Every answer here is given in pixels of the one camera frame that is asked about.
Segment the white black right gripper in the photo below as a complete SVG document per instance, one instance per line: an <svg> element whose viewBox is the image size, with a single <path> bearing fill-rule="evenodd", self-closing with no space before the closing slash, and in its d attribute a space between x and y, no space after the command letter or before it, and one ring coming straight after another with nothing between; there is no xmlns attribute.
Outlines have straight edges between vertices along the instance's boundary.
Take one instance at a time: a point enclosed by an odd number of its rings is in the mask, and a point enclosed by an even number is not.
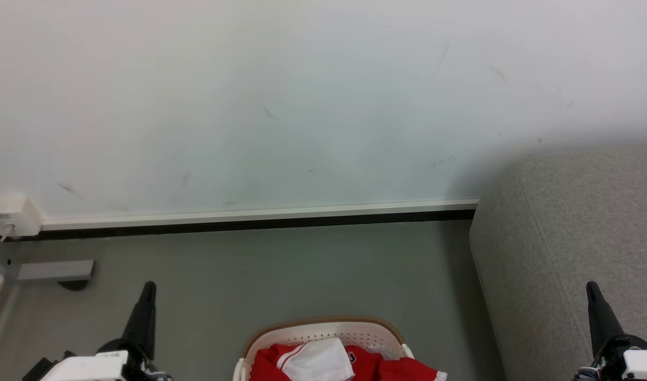
<svg viewBox="0 0 647 381"><path fill-rule="evenodd" d="M624 333L597 282L586 285L592 364L580 367L575 380L647 380L647 342Z"/></svg>

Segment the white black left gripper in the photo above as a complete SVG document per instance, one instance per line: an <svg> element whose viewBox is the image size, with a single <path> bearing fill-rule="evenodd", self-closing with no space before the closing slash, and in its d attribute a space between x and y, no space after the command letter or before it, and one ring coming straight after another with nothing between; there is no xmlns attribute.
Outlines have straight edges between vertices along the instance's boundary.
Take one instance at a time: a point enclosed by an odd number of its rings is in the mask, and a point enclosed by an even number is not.
<svg viewBox="0 0 647 381"><path fill-rule="evenodd" d="M69 356L53 364L41 380L171 380L154 365L157 285L146 282L122 339L104 345L93 356Z"/></svg>

